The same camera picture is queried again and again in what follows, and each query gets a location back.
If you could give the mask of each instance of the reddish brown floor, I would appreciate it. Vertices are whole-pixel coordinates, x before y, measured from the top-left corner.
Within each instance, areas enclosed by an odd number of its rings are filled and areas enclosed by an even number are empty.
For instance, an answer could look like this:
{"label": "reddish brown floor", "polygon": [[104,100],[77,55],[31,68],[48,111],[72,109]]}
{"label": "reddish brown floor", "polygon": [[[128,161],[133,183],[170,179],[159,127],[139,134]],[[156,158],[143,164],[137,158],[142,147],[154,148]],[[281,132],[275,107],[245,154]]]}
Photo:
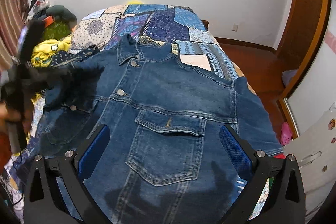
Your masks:
{"label": "reddish brown floor", "polygon": [[246,46],[221,44],[229,58],[236,63],[247,78],[248,83],[261,99],[269,113],[273,130],[281,135],[281,125],[285,121],[277,105],[284,90],[281,73],[285,65],[272,52]]}

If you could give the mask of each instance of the striped curtain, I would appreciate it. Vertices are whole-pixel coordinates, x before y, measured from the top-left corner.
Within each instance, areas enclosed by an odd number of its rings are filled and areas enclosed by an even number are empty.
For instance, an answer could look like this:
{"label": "striped curtain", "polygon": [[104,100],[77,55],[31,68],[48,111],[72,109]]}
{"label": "striped curtain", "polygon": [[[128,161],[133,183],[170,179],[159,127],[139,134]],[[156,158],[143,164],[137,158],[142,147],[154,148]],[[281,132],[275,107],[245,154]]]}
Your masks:
{"label": "striped curtain", "polygon": [[0,0],[0,71],[11,65],[28,13],[28,0]]}

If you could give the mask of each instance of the chest pocket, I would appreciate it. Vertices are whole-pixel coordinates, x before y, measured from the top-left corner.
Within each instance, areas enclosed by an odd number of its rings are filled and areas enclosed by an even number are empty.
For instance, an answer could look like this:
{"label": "chest pocket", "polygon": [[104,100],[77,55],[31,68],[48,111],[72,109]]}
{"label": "chest pocket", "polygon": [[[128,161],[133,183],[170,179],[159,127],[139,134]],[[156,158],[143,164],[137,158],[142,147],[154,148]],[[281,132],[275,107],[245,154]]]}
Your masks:
{"label": "chest pocket", "polygon": [[69,98],[62,107],[45,115],[44,131],[51,144],[70,143],[83,129],[94,111],[97,100]]}
{"label": "chest pocket", "polygon": [[206,119],[141,110],[126,164],[155,186],[197,179]]}

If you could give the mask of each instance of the blue gripper pad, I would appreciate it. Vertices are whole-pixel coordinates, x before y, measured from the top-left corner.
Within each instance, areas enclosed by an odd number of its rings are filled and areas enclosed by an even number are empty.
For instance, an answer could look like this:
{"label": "blue gripper pad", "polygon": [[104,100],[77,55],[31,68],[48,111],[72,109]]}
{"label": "blue gripper pad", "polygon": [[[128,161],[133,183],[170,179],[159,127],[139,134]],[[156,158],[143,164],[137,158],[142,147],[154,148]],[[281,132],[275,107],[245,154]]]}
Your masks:
{"label": "blue gripper pad", "polygon": [[79,148],[79,151],[77,150],[79,154],[76,156],[79,156],[80,159],[78,159],[77,164],[75,163],[75,167],[78,171],[77,177],[80,181],[88,179],[92,175],[109,141],[110,129],[107,125],[101,124],[92,136],[83,142],[83,147],[86,143],[87,149],[82,150]]}
{"label": "blue gripper pad", "polygon": [[219,139],[238,175],[249,182],[253,177],[252,162],[236,140],[239,136],[231,127],[230,129],[233,133],[226,126],[222,126],[219,131]]}

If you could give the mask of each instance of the bed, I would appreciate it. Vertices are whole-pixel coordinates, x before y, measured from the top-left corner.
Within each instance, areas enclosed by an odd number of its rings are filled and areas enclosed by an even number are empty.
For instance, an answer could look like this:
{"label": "bed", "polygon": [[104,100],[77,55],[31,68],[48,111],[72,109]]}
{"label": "bed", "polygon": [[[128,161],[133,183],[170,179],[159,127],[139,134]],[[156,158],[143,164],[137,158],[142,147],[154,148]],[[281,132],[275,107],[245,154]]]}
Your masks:
{"label": "bed", "polygon": [[[213,71],[219,77],[233,80],[244,76],[221,49],[216,39],[207,30],[207,21],[201,21],[189,7],[172,5],[119,5],[93,12],[84,17],[73,29],[69,53],[77,54],[96,45],[101,51],[118,44],[120,38],[129,33],[141,43],[162,45],[172,44],[172,53],[177,54],[185,64],[199,66]],[[17,169],[22,163],[35,156],[36,127],[43,115],[45,99],[39,97],[35,102],[31,138],[27,149],[20,157],[12,156],[5,166],[0,182],[8,195],[16,202],[21,198],[24,179],[28,176],[29,164]],[[267,183],[252,216],[259,214],[268,195]],[[14,207],[19,218],[23,219],[23,201]]]}

